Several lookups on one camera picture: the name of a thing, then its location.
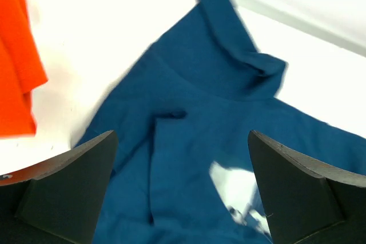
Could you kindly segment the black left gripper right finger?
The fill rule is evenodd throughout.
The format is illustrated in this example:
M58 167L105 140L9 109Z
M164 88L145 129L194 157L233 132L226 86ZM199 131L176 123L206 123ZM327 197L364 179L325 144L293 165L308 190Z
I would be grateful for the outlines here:
M248 147L274 243L365 243L365 176L258 131Z

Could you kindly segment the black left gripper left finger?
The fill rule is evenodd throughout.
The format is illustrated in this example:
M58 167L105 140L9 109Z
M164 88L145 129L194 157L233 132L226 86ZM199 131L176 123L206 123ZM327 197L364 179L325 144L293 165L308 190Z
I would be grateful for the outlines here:
M107 131L1 175L1 243L91 243L118 147Z

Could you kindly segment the navy blue printed t-shirt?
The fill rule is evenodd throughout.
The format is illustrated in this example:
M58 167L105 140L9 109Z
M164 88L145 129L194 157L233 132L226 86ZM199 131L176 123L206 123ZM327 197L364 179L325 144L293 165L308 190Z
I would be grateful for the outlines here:
M248 211L248 134L365 173L365 139L278 100L286 63L259 52L230 0L197 4L104 100L82 142L119 144L94 243L269 243Z

